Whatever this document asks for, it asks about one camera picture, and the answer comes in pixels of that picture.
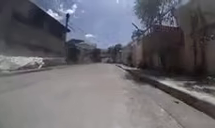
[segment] roadside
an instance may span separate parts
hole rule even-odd
[[[42,58],[0,55],[0,77],[65,67],[64,58]]]
[[[123,65],[117,66],[131,73],[135,79],[148,82],[215,118],[215,79],[209,77],[198,81],[184,76],[169,77],[157,72],[150,73]]]

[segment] utility pole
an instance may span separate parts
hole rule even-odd
[[[65,54],[66,54],[66,62],[69,63],[69,48],[68,48],[68,45],[67,45],[67,33],[68,33],[68,22],[69,22],[69,19],[70,19],[70,14],[67,13],[66,14],[66,23],[65,23],[65,33],[64,33],[64,46],[65,46]]]

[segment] distant building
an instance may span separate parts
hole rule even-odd
[[[65,34],[59,21],[29,0],[0,1],[0,54],[65,56]]]
[[[67,46],[69,59],[73,59],[73,61],[76,61],[77,63],[92,62],[92,52],[96,49],[95,45],[87,43],[84,40],[71,39],[67,42]]]

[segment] alley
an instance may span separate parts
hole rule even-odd
[[[215,128],[215,120],[111,64],[0,78],[0,128]]]

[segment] sidewalk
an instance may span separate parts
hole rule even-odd
[[[215,118],[215,78],[197,80],[186,76],[167,76],[156,71],[139,70],[124,65],[117,66],[136,79],[148,82]]]

